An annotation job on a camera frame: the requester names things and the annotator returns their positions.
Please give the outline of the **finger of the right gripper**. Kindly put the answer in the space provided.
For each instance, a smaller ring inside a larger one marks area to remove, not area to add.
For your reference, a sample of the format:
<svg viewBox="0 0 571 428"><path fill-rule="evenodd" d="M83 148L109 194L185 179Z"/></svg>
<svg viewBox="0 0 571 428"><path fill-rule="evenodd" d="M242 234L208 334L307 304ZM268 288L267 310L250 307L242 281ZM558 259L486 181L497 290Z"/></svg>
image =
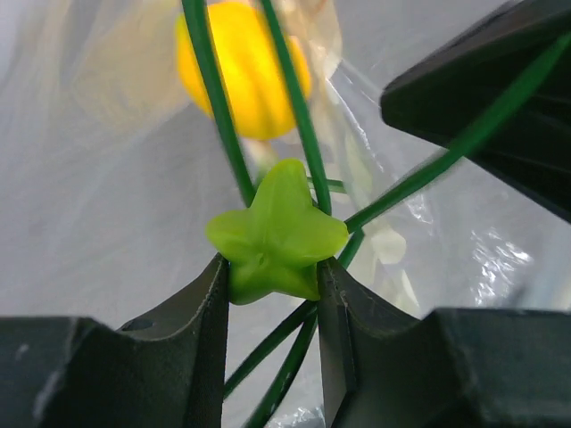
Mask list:
<svg viewBox="0 0 571 428"><path fill-rule="evenodd" d="M568 1L508 1L391 81L383 122L441 147L570 30ZM570 53L469 159L570 219Z"/></svg>

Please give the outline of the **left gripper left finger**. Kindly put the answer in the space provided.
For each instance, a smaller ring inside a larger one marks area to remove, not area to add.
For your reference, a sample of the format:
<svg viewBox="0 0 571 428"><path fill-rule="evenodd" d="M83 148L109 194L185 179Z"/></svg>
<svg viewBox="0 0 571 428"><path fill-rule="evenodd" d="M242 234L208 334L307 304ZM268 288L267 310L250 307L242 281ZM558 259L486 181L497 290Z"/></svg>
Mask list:
<svg viewBox="0 0 571 428"><path fill-rule="evenodd" d="M218 427L228 263L119 329L90 317L3 317L4 427Z"/></svg>

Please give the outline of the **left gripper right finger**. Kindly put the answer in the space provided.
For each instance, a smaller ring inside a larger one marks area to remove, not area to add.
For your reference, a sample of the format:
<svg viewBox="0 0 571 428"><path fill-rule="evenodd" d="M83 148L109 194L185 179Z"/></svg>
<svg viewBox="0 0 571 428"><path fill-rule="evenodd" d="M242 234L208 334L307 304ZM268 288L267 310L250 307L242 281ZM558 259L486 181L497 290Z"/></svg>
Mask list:
<svg viewBox="0 0 571 428"><path fill-rule="evenodd" d="M416 319L336 259L318 280L327 426L569 426L568 313L442 308Z"/></svg>

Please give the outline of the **fake green onion stems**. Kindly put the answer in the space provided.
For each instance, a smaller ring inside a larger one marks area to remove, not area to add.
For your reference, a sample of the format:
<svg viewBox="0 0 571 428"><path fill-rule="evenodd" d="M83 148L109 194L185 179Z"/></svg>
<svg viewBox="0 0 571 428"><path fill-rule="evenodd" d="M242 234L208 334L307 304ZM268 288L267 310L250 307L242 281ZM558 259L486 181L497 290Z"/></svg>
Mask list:
<svg viewBox="0 0 571 428"><path fill-rule="evenodd" d="M185 1L182 4L182 13L186 20L194 55L210 101L213 118L230 167L235 174L236 183L246 209L252 205L262 179L277 162L261 173L257 181L252 181L245 165L224 81L221 77L218 55L216 54L211 35L207 6L203 1ZM304 159L299 161L305 167L313 205L333 217L329 186L317 135L310 119L298 77L296 76L294 63L286 42L286 34L280 27L277 13L271 2L263 2L260 7L255 8L258 8L263 13L274 43L278 63L294 114L295 128L300 135L305 153ZM382 195L377 201L348 220L343 221L348 228L349 239L347 244L332 258L345 265L349 264L363 241L362 228L367 223L435 181L462 157L483 147L500 127L529 100L531 95L558 64L560 57L569 46L570 36L568 34L558 37L550 47L544 49L539 57L533 60L519 74L504 93L480 117L452 141L448 150L441 152L438 157L431 159L419 169L409 173L396 187ZM290 316L290 329L297 332L296 340L274 382L247 420L248 426L262 427L266 425L288 393L293 379L305 359L310 340L317 327L316 304L317 300L302 299L302 305L296 313Z"/></svg>

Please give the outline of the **fake yellow lemon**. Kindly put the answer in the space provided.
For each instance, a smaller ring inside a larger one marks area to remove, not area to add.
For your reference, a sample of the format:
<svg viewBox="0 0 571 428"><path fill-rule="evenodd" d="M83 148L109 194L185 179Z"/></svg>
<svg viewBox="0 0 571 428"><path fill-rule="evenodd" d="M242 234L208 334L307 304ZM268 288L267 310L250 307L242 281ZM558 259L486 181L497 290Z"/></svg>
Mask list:
<svg viewBox="0 0 571 428"><path fill-rule="evenodd" d="M213 44L238 135L267 141L295 125L286 83L263 13L242 1L207 6ZM180 80L193 102L213 119L184 14L175 26ZM296 37L286 36L305 100L311 93L308 63Z"/></svg>

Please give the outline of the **clear zip top bag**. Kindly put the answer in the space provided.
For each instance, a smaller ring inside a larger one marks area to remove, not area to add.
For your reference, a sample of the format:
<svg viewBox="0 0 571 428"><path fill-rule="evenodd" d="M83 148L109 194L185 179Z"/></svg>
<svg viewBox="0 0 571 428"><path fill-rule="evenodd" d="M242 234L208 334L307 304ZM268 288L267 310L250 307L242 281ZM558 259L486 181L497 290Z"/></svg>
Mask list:
<svg viewBox="0 0 571 428"><path fill-rule="evenodd" d="M216 256L229 285L204 228L244 200L215 120L179 77L184 2L2 2L1 320L90 317L116 330ZM379 100L505 2L271 2L310 66L334 218L377 201L467 128L441 147L386 125ZM570 316L570 219L469 155L367 223L339 263L416 319L442 308ZM222 407L239 404L237 423L250 427L296 340L289 319L302 299L269 296L242 309L242 323L228 301ZM320 352L312 367L300 393L322 400L316 416L329 427Z"/></svg>

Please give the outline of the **fake green leaf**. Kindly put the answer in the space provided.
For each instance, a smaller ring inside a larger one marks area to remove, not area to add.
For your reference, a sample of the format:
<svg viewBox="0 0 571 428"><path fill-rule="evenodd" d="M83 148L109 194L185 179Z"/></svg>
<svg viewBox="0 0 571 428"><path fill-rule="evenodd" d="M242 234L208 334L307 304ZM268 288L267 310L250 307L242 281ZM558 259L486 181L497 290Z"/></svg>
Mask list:
<svg viewBox="0 0 571 428"><path fill-rule="evenodd" d="M205 234L229 262L228 293L235 305L273 292L318 300L317 264L349 239L343 221L313 205L305 167L297 159L279 161L250 207L212 218Z"/></svg>

